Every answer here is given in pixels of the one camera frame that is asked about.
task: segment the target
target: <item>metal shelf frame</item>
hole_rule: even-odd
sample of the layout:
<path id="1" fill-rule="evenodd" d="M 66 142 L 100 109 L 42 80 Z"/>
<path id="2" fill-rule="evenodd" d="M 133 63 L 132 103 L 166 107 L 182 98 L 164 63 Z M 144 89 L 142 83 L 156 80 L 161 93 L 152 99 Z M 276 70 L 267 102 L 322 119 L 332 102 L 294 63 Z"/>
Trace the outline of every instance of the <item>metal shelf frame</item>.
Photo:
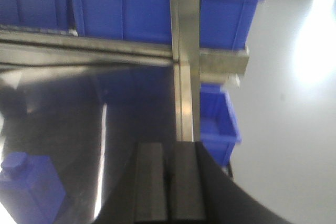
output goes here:
<path id="1" fill-rule="evenodd" d="M 230 74 L 244 74 L 248 49 L 200 49 L 200 0 L 170 0 L 170 8 L 172 46 L 0 30 L 0 64 L 174 66 L 177 140 L 199 141 L 200 82 L 224 83 Z"/>

